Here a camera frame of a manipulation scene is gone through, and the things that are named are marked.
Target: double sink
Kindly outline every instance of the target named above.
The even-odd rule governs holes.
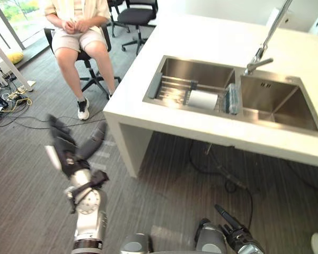
[[[318,137],[318,115],[298,77],[164,56],[144,102],[244,121]],[[227,86],[240,84],[240,110],[226,113]],[[214,109],[189,106],[192,90],[217,94]]]

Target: white shorts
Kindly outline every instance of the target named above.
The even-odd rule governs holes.
[[[80,52],[85,51],[85,47],[92,41],[101,41],[107,49],[105,37],[94,30],[88,29],[85,33],[68,34],[64,29],[57,29],[53,36],[53,52],[59,48],[70,48]]]

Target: chair base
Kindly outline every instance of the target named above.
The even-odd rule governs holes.
[[[138,30],[138,39],[137,40],[132,40],[130,42],[127,42],[127,43],[124,43],[123,45],[121,45],[121,50],[122,51],[126,51],[125,46],[137,44],[138,46],[137,46],[136,55],[138,55],[140,46],[144,45],[146,43],[148,38],[142,38],[142,33],[141,33],[140,28],[139,28],[138,25],[136,25],[136,29]]]
[[[100,81],[104,81],[103,77],[101,77],[100,73],[97,71],[96,74],[94,73],[90,61],[85,61],[86,67],[89,69],[89,72],[91,74],[91,77],[85,77],[85,78],[80,78],[80,80],[85,80],[87,83],[85,86],[81,89],[81,91],[85,91],[88,89],[91,85],[96,84],[100,90],[102,90],[104,93],[106,93],[106,99],[109,100],[109,91],[106,90],[101,84]],[[119,83],[121,82],[121,78],[118,76],[115,76],[114,79],[116,79]]]
[[[113,16],[111,15],[111,22],[107,25],[107,26],[112,26],[112,37],[115,38],[115,34],[114,34],[114,27],[119,26],[121,28],[126,28],[126,32],[130,32],[130,29],[127,25],[122,24],[118,21],[114,21]]]

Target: dish rack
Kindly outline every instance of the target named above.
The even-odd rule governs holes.
[[[161,76],[158,91],[153,99],[157,99],[168,104],[188,106],[192,90],[217,94],[218,99],[214,111],[217,113],[223,111],[224,97],[227,90],[225,88],[202,85],[196,80]]]

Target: person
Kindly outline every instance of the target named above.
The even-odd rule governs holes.
[[[80,48],[95,59],[108,86],[109,97],[115,90],[112,63],[99,28],[110,19],[107,0],[40,0],[40,8],[46,19],[57,27],[52,40],[54,55],[66,83],[77,98],[78,118],[87,120],[90,103],[83,96],[75,68]]]

